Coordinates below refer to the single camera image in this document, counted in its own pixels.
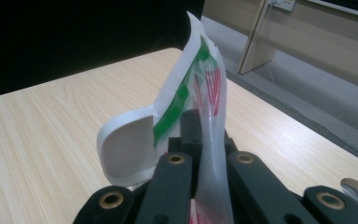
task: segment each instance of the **black plastic part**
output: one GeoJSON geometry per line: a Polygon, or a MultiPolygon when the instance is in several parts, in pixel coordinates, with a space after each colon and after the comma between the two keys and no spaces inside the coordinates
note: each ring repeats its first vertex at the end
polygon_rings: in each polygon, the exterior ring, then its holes
{"type": "MultiPolygon", "coordinates": [[[[202,154],[202,132],[200,127],[200,117],[196,109],[187,110],[180,117],[181,137],[171,137],[168,142],[168,151],[184,152],[189,155],[193,161],[193,172],[191,183],[191,198],[194,198],[199,180],[200,160],[202,154]]],[[[228,137],[225,132],[225,150],[226,156],[238,151],[234,141],[228,137]]]]}
{"type": "Polygon", "coordinates": [[[249,223],[252,224],[252,220],[249,215],[246,213],[242,206],[242,202],[240,197],[236,194],[235,190],[231,185],[229,186],[230,200],[231,200],[231,208],[232,208],[232,216],[234,219],[234,224],[242,224],[249,223]]]}
{"type": "Polygon", "coordinates": [[[128,189],[116,186],[100,189],[89,198],[89,200],[77,214],[74,223],[129,223],[128,221],[131,218],[132,203],[132,193],[128,189]],[[120,200],[117,197],[118,194],[121,194],[122,196],[121,203],[117,203],[117,206],[111,206],[111,208],[102,207],[102,204],[107,204],[109,206],[109,204],[113,204],[115,201],[117,202],[117,200],[120,200]]]}
{"type": "Polygon", "coordinates": [[[162,156],[149,181],[135,223],[188,224],[190,215],[191,157],[172,152],[162,156]]]}
{"type": "Polygon", "coordinates": [[[139,210],[141,209],[149,183],[150,181],[147,181],[142,186],[140,186],[139,188],[135,189],[132,192],[133,204],[132,204],[131,213],[127,218],[127,222],[126,222],[127,224],[133,224],[135,222],[136,216],[138,215],[139,210]]]}
{"type": "Polygon", "coordinates": [[[228,180],[254,223],[318,223],[256,155],[228,156],[228,180]]]}
{"type": "Polygon", "coordinates": [[[321,223],[358,223],[358,204],[335,189],[308,188],[303,204],[321,223]]]}

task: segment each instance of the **wooden table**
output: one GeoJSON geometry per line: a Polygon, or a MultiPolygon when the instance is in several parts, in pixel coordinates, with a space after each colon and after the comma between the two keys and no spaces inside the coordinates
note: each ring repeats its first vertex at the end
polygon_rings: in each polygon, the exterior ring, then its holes
{"type": "MultiPolygon", "coordinates": [[[[109,185],[99,129],[152,104],[180,53],[166,49],[0,96],[0,223],[73,222],[109,185]]],[[[299,195],[358,180],[357,158],[230,81],[227,131],[299,195]]]]}

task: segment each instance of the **plastic bag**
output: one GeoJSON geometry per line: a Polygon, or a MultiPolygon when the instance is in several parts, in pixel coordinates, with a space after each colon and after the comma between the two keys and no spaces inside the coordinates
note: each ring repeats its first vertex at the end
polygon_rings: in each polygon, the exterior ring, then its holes
{"type": "Polygon", "coordinates": [[[225,66],[202,23],[188,15],[189,41],[153,103],[154,145],[159,156],[166,152],[168,138],[179,136],[181,113],[197,108],[203,144],[196,193],[198,220],[200,224],[233,223],[224,150],[225,66]]]}

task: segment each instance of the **green stripe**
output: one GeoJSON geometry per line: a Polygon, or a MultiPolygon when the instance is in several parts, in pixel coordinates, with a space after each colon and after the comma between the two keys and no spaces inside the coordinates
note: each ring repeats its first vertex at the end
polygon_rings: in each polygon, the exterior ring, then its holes
{"type": "MultiPolygon", "coordinates": [[[[173,96],[173,99],[171,100],[171,103],[168,106],[167,110],[164,112],[161,119],[153,128],[154,147],[157,146],[158,140],[162,137],[162,135],[164,135],[173,126],[173,124],[179,119],[180,115],[182,114],[185,108],[186,100],[189,95],[187,84],[197,62],[206,61],[210,59],[211,54],[209,52],[208,46],[206,45],[206,42],[202,36],[200,37],[200,39],[201,47],[199,49],[199,52],[197,52],[196,57],[188,68],[186,75],[180,83],[179,88],[173,96]]],[[[217,62],[214,58],[212,59],[213,65],[215,65],[216,67],[217,62]]]]}

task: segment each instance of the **gray floor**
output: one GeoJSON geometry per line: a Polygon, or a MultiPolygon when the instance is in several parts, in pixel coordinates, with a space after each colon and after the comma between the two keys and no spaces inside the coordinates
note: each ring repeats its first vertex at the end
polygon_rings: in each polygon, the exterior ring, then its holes
{"type": "Polygon", "coordinates": [[[271,62],[238,75],[247,36],[202,18],[219,47],[227,77],[358,157],[358,87],[278,51],[271,62]]]}

